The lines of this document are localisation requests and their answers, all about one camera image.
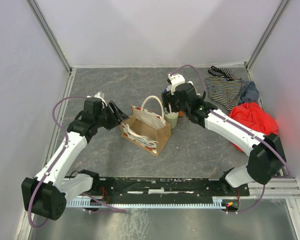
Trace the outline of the cream cap bottle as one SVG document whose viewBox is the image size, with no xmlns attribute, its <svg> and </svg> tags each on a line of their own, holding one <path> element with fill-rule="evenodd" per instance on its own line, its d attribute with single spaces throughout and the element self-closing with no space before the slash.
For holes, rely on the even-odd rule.
<svg viewBox="0 0 300 240">
<path fill-rule="evenodd" d="M 167 123 L 170 124 L 170 129 L 174 129 L 177 126 L 179 113 L 178 112 L 169 112 L 164 114 L 164 119 Z"/>
</svg>

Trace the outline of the canvas tote bag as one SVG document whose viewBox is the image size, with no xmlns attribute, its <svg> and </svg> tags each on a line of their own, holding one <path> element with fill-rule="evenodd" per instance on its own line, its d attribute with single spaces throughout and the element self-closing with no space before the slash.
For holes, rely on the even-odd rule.
<svg viewBox="0 0 300 240">
<path fill-rule="evenodd" d="M 145 108 L 149 100 L 159 103 L 161 113 L 157 114 Z M 171 125 L 164 119 L 164 107 L 161 100 L 148 96 L 141 106 L 132 106 L 132 116 L 120 124 L 121 135 L 154 156 L 159 156 L 171 137 Z"/>
</svg>

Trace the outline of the striped dark garment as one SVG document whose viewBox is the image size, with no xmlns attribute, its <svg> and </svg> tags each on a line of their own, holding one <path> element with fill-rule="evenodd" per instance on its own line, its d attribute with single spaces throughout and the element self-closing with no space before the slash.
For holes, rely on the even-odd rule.
<svg viewBox="0 0 300 240">
<path fill-rule="evenodd" d="M 219 67 L 211 66 L 208 70 L 208 73 L 215 77 L 224 78 L 229 82 L 237 80 L 233 71 L 230 70 L 229 68 L 219 68 Z"/>
</svg>

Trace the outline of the striped shirt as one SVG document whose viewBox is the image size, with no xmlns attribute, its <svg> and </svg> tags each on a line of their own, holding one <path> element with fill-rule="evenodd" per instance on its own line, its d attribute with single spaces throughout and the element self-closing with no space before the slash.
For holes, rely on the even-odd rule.
<svg viewBox="0 0 300 240">
<path fill-rule="evenodd" d="M 245 84 L 240 80 L 228 81 L 223 77 L 207 77 L 206 86 L 208 96 L 215 102 L 232 111 L 239 104 L 241 91 Z"/>
</svg>

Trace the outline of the blue-grey cloth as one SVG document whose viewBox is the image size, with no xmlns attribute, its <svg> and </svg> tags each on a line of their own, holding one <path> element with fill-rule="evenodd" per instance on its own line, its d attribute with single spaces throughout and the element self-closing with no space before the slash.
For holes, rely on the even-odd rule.
<svg viewBox="0 0 300 240">
<path fill-rule="evenodd" d="M 240 91 L 239 104 L 256 103 L 260 97 L 260 93 L 255 82 L 241 80 L 241 83 L 244 84 L 244 87 Z"/>
</svg>

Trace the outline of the dark blue small bottle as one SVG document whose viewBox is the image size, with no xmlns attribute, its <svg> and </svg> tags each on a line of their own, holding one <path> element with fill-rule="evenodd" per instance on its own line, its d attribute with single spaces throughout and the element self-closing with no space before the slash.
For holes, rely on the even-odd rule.
<svg viewBox="0 0 300 240">
<path fill-rule="evenodd" d="M 178 112 L 178 117 L 180 118 L 180 117 L 183 117 L 184 116 L 184 112 L 183 111 L 179 111 Z"/>
</svg>

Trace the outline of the clear bottle white cap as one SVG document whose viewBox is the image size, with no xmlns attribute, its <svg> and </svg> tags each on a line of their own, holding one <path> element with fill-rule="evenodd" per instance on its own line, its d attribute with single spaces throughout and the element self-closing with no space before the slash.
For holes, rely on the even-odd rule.
<svg viewBox="0 0 300 240">
<path fill-rule="evenodd" d="M 197 88 L 196 88 L 196 86 L 194 85 L 194 83 L 193 83 L 193 81 L 188 81 L 187 83 L 189 83 L 189 84 L 191 84 L 192 85 L 192 87 L 194 88 L 194 90 L 195 90 L 195 92 L 196 92 L 196 94 L 198 94 L 199 92 L 198 92 L 198 90 L 197 90 Z"/>
</svg>

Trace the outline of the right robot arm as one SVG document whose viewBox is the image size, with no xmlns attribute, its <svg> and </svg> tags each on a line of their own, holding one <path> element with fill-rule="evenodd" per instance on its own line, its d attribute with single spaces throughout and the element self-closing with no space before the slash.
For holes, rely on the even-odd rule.
<svg viewBox="0 0 300 240">
<path fill-rule="evenodd" d="M 282 168 L 287 167 L 277 134 L 265 135 L 235 121 L 205 101 L 190 82 L 172 86 L 169 91 L 162 92 L 161 98 L 169 111 L 184 112 L 192 123 L 221 135 L 248 156 L 247 164 L 224 173 L 224 180 L 232 188 L 251 182 L 266 185 Z"/>
</svg>

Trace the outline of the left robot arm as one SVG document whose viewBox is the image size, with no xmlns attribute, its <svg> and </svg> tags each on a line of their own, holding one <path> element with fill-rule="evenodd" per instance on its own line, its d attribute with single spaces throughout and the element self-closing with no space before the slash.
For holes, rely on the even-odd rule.
<svg viewBox="0 0 300 240">
<path fill-rule="evenodd" d="M 96 172 L 81 170 L 71 180 L 64 181 L 64 178 L 99 128 L 110 131 L 128 118 L 112 100 L 106 102 L 101 96 L 86 97 L 83 109 L 67 128 L 61 128 L 65 136 L 52 158 L 35 177 L 27 177 L 21 184 L 28 214 L 55 221 L 74 198 L 85 192 L 100 191 L 100 176 Z"/>
</svg>

